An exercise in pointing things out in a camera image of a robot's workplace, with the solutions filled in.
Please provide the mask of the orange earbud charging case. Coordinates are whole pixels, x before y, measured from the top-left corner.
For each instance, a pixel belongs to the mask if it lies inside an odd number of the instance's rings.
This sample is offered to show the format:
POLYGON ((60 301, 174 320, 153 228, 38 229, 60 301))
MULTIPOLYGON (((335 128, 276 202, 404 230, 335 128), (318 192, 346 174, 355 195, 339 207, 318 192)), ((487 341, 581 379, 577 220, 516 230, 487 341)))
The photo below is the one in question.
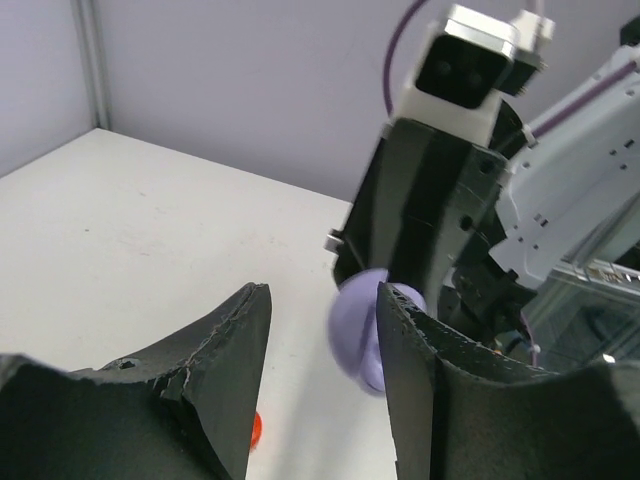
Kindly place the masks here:
POLYGON ((258 412, 256 412, 254 416, 253 427, 251 432, 250 447, 249 447, 250 452, 253 452, 258 446, 262 438, 262 433, 263 433, 262 417, 258 412))

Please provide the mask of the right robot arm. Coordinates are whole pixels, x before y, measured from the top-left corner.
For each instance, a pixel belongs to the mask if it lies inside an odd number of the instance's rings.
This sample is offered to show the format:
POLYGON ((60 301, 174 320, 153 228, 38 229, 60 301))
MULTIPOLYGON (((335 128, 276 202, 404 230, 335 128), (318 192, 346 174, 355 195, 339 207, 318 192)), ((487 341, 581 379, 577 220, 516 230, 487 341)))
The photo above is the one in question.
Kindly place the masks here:
POLYGON ((552 270, 639 191, 639 23, 532 124, 507 102, 542 67, 552 22, 502 22, 455 6, 427 41, 345 224, 327 240, 339 352, 378 343, 377 289, 483 343, 523 331, 552 270))

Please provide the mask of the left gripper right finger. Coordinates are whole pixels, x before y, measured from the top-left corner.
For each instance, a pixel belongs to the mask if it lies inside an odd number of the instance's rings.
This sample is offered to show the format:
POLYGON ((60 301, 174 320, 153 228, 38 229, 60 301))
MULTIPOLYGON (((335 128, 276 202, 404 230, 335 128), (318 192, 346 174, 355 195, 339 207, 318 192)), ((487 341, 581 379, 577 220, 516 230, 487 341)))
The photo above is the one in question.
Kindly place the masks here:
POLYGON ((378 290, 401 479, 635 479, 639 365, 558 374, 518 362, 378 290))

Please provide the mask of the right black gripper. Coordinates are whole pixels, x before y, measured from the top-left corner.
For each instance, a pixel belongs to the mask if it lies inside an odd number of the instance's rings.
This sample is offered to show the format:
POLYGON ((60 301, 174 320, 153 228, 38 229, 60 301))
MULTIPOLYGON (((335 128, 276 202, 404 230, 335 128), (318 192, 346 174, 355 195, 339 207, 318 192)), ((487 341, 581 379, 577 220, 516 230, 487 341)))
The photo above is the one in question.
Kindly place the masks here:
POLYGON ((415 174, 412 124, 385 125, 345 222, 332 232, 336 286, 390 268, 388 281, 418 291, 435 317, 445 275, 486 262, 506 238, 495 205, 507 162, 524 145, 522 126, 501 101, 486 145, 433 130, 415 174))

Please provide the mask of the purple earbud charging case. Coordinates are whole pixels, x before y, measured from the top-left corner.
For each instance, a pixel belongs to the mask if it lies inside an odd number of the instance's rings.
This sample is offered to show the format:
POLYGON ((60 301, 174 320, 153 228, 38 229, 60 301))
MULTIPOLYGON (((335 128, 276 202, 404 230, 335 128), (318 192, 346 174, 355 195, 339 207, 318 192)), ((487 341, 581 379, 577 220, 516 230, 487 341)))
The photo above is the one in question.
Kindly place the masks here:
POLYGON ((388 279, 385 269, 364 270, 338 288, 328 314, 328 341, 344 374, 375 397, 386 395, 381 359, 377 298, 388 279))

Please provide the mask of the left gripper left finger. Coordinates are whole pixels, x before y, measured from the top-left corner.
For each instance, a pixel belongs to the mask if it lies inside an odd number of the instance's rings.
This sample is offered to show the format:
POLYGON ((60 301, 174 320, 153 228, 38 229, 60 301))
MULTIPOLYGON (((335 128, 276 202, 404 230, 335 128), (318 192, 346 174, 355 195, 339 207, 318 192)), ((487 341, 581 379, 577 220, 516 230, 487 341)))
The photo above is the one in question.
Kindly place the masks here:
POLYGON ((105 367, 1 358, 5 479, 242 479, 272 314, 249 283, 105 367))

